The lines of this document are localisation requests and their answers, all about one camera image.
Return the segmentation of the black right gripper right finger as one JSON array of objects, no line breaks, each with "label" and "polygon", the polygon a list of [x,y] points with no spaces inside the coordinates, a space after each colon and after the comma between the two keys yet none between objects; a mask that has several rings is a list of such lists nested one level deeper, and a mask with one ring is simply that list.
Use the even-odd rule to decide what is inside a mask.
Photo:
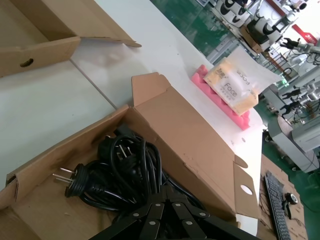
[{"label": "black right gripper right finger", "polygon": [[256,240],[237,226],[192,205],[167,187],[167,238],[173,240]]}]

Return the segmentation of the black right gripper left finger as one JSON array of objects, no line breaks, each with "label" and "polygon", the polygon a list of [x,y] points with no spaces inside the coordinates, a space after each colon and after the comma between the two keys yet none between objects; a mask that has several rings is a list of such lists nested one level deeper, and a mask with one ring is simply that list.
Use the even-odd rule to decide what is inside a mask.
[{"label": "black right gripper left finger", "polygon": [[94,238],[96,240],[155,240],[168,199],[167,190],[167,186],[162,186],[160,192],[150,196],[144,206],[96,234]]}]

